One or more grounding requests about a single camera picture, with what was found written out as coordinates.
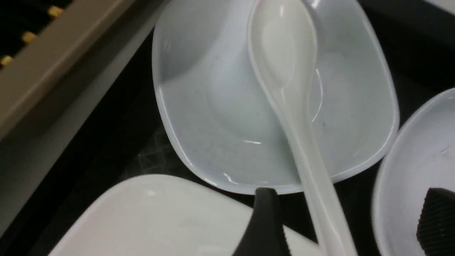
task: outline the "white ceramic spoon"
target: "white ceramic spoon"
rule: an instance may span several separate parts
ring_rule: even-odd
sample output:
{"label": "white ceramic spoon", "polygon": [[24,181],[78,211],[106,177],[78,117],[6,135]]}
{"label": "white ceramic spoon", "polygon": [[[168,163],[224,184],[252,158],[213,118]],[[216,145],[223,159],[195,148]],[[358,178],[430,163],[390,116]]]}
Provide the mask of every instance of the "white ceramic spoon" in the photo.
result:
{"label": "white ceramic spoon", "polygon": [[303,3],[256,0],[248,22],[248,52],[288,138],[321,249],[328,256],[357,255],[308,114],[317,39]]}

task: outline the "white ceramic bowl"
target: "white ceramic bowl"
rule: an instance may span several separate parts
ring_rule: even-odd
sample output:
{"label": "white ceramic bowl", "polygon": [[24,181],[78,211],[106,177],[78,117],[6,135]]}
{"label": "white ceramic bowl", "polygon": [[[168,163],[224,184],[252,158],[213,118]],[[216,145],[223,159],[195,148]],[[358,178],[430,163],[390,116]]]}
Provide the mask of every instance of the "white ceramic bowl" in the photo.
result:
{"label": "white ceramic bowl", "polygon": [[[185,165],[223,190],[302,191],[286,137],[248,59],[254,0],[172,0],[152,45],[153,81],[169,139]],[[319,57],[310,112],[332,181],[379,161],[398,104],[374,32],[355,0],[308,0]]]}
{"label": "white ceramic bowl", "polygon": [[382,256],[425,255],[416,232],[430,187],[455,191],[455,89],[414,113],[381,164],[373,224]]}
{"label": "white ceramic bowl", "polygon": [[[111,188],[49,256],[231,256],[252,209],[188,180],[144,175]],[[320,256],[284,227],[292,255]]]}

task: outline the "white plate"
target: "white plate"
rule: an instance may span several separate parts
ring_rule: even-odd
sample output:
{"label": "white plate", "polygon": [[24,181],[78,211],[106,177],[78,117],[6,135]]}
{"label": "white plate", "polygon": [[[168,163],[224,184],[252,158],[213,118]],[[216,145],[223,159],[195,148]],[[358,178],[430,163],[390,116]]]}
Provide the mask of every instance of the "white plate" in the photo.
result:
{"label": "white plate", "polygon": [[430,187],[455,191],[455,89],[414,113],[381,164],[373,223],[382,256],[425,255],[416,232]]}
{"label": "white plate", "polygon": [[[140,176],[98,198],[50,256],[231,256],[251,212],[184,179]],[[317,244],[284,232],[293,255],[321,255]]]}

